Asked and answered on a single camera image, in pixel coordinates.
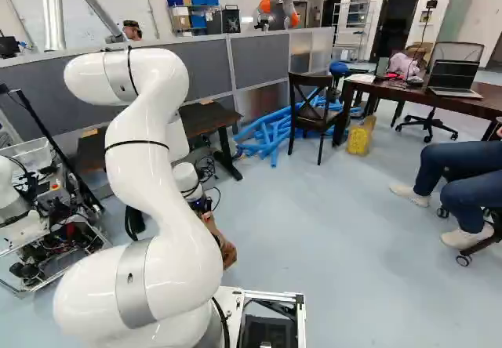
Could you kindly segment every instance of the wooden table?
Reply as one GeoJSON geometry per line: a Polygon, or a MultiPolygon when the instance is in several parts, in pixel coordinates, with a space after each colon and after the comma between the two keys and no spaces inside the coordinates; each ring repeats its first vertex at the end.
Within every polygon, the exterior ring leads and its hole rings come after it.
{"type": "Polygon", "coordinates": [[[212,102],[182,106],[180,116],[188,139],[218,130],[221,151],[213,154],[214,159],[237,181],[240,181],[242,174],[232,164],[227,127],[241,119],[241,115],[236,111],[225,109],[217,102],[212,102]]]}
{"type": "MultiPolygon", "coordinates": [[[[426,88],[405,88],[402,86],[401,82],[397,81],[368,83],[345,80],[340,97],[340,102],[343,103],[344,109],[340,119],[335,124],[335,137],[333,142],[336,145],[342,144],[345,123],[349,119],[354,92],[358,92],[358,94],[362,92],[369,93],[366,108],[368,114],[374,112],[378,99],[383,99],[397,101],[401,111],[404,102],[410,101],[412,103],[428,105],[429,107],[439,107],[447,111],[456,111],[457,113],[487,119],[491,121],[491,123],[482,138],[482,140],[487,140],[497,127],[496,118],[502,116],[502,86],[474,82],[471,89],[484,98],[482,100],[476,100],[460,97],[439,97],[426,88]]],[[[398,115],[400,115],[399,109],[396,111],[393,121],[395,121],[398,115]]]]}

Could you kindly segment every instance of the silver pipe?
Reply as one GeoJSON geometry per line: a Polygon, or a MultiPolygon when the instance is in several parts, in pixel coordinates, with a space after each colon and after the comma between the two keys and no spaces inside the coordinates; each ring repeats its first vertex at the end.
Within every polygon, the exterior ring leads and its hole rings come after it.
{"type": "Polygon", "coordinates": [[[94,10],[96,15],[101,19],[106,28],[111,32],[111,34],[118,40],[127,41],[126,37],[120,29],[118,29],[117,24],[111,19],[111,16],[101,7],[97,0],[85,0],[88,5],[94,10]]]}
{"type": "Polygon", "coordinates": [[[157,22],[155,21],[154,10],[151,8],[150,0],[147,0],[148,4],[148,13],[150,14],[151,23],[154,26],[155,38],[160,39],[160,34],[158,33],[157,22]]]}
{"type": "Polygon", "coordinates": [[[31,37],[30,32],[28,32],[28,30],[26,28],[26,25],[24,25],[24,20],[21,19],[21,16],[17,12],[16,6],[14,5],[13,0],[8,0],[8,1],[9,1],[10,9],[14,12],[14,14],[17,17],[17,19],[19,20],[19,23],[21,24],[21,27],[23,28],[23,31],[24,31],[24,33],[26,35],[26,39],[30,43],[30,46],[31,46],[30,50],[32,52],[37,53],[38,52],[37,45],[33,42],[33,38],[31,37]]]}
{"type": "Polygon", "coordinates": [[[45,21],[45,50],[66,49],[63,0],[42,0],[45,21]]]}

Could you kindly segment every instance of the chair wheel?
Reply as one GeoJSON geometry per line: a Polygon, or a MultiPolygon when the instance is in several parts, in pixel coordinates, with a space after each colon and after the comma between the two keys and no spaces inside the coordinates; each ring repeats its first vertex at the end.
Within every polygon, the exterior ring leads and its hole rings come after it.
{"type": "Polygon", "coordinates": [[[443,207],[439,207],[436,210],[436,215],[442,219],[448,219],[449,216],[449,211],[447,209],[444,209],[443,207]]]}
{"type": "Polygon", "coordinates": [[[457,256],[457,263],[462,267],[467,267],[471,264],[472,258],[470,256],[457,256]]]}

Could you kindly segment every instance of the jeans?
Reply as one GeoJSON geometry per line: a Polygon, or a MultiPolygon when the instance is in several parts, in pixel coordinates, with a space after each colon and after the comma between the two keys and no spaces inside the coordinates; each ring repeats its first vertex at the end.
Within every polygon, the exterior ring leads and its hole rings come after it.
{"type": "Polygon", "coordinates": [[[502,207],[502,142],[432,144],[420,155],[413,191],[430,195],[442,176],[441,202],[468,233],[484,227],[481,207],[502,207]]]}

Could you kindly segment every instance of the cubicle partition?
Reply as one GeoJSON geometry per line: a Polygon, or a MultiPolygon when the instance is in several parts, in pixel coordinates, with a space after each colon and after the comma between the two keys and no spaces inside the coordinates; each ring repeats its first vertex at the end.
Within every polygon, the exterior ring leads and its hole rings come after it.
{"type": "MultiPolygon", "coordinates": [[[[332,43],[333,29],[327,27],[217,34],[172,41],[129,42],[128,45],[173,51],[185,63],[190,75],[185,103],[218,100],[241,113],[246,122],[287,104],[288,71],[326,72],[332,43]]],[[[108,47],[120,49],[124,44],[108,47]]],[[[0,60],[0,82],[11,89],[23,90],[54,136],[76,132],[78,137],[83,129],[112,120],[124,108],[84,103],[64,84],[64,67],[71,59],[100,50],[58,51],[0,60]]],[[[42,135],[27,112],[8,96],[0,96],[0,110],[0,121],[10,125],[22,140],[42,135]]]]}

